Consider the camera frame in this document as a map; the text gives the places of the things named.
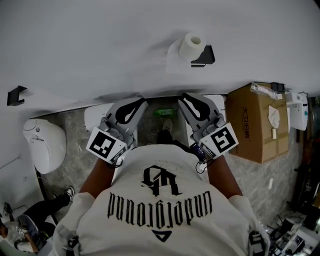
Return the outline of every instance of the tiled floor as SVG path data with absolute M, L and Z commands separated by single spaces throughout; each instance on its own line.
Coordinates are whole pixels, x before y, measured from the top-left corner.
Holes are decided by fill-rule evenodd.
M 172 99 L 155 99 L 149 102 L 149 108 L 145 112 L 138 129 L 138 144 L 154 144 L 157 134 L 165 120 L 163 117 L 153 116 L 153 112 L 162 108 L 178 109 L 178 105 Z M 69 185 L 74 186 L 78 192 L 83 182 L 93 169 L 97 160 L 96 156 L 86 151 L 90 133 L 84 124 L 84 109 L 73 110 L 43 116 L 41 118 L 61 126 L 66 133 L 67 152 L 63 164 L 55 171 L 43 175 L 45 190 L 49 198 L 52 193 L 63 193 Z M 173 138 L 186 140 L 181 129 L 177 115 L 173 120 Z M 264 164 L 255 163 L 230 154 L 225 154 L 229 167 L 234 174 L 243 194 L 251 202 L 253 211 L 259 221 L 264 224 L 271 223 L 272 219 L 283 208 L 286 202 L 291 200 L 296 182 L 297 168 L 302 159 L 302 146 L 296 143 L 296 132 L 291 130 L 289 134 L 289 152 L 277 159 Z M 203 180 L 208 181 L 208 174 L 204 173 Z M 273 178 L 272 188 L 269 189 L 270 178 Z M 68 211 L 68 207 L 60 210 L 56 217 L 60 220 Z

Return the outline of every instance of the black bracket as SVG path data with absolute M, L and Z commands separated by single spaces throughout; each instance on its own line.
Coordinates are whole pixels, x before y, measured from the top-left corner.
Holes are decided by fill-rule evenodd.
M 281 94 L 285 92 L 285 85 L 283 83 L 272 82 L 271 89 Z
M 7 106 L 19 106 L 23 103 L 25 103 L 24 99 L 19 100 L 19 94 L 26 90 L 27 88 L 18 85 L 17 88 L 15 88 L 12 91 L 8 92 L 8 99 L 6 101 Z
M 212 46 L 206 45 L 204 47 L 204 50 L 201 53 L 200 57 L 196 60 L 191 61 L 191 67 L 192 68 L 203 68 L 207 64 L 211 65 L 211 64 L 215 63 L 215 61 L 216 61 L 216 59 L 215 59 L 214 51 L 212 50 Z

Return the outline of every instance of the white toilet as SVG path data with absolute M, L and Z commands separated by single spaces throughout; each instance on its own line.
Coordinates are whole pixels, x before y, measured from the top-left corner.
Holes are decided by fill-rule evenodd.
M 23 126 L 35 168 L 41 174 L 56 170 L 66 156 L 66 134 L 59 126 L 42 119 L 29 119 Z

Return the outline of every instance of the cable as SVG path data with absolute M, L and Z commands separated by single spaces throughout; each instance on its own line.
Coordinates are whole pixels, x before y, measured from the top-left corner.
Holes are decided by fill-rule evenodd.
M 108 162 L 105 162 L 105 164 L 106 166 L 112 169 L 112 168 L 119 168 L 120 166 L 122 166 L 123 162 L 124 162 L 124 159 L 122 158 L 120 164 L 110 164 Z
M 10 162 L 6 163 L 5 165 L 1 166 L 1 167 L 0 167 L 0 169 L 2 169 L 2 168 L 4 168 L 4 167 L 6 167 L 7 165 L 10 165 L 12 162 L 14 162 L 14 161 L 18 160 L 19 158 L 20 158 L 20 156 L 18 155 L 18 157 L 17 157 L 17 158 L 15 158 L 15 159 L 13 159 L 12 161 L 10 161 Z
M 200 162 L 200 161 L 197 162 L 196 165 L 195 165 L 195 171 L 196 171 L 198 174 L 203 174 L 203 173 L 205 172 L 205 170 L 206 170 L 210 165 L 213 164 L 214 161 L 215 161 L 215 160 L 211 158 L 211 159 L 209 159 L 209 160 L 207 160 L 207 161 L 204 161 L 204 162 Z M 202 172 L 199 172 L 198 169 L 197 169 L 198 164 L 207 164 L 207 165 L 206 165 L 206 167 L 203 169 Z

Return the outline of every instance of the sneaker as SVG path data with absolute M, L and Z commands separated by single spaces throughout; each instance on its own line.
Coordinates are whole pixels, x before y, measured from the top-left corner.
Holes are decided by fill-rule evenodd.
M 74 198 L 74 195 L 75 195 L 75 189 L 72 186 L 70 186 L 68 187 L 66 193 L 70 197 L 70 201 L 72 201 L 72 198 Z
M 164 121 L 162 129 L 168 131 L 171 134 L 173 126 L 174 125 L 171 119 L 167 119 Z

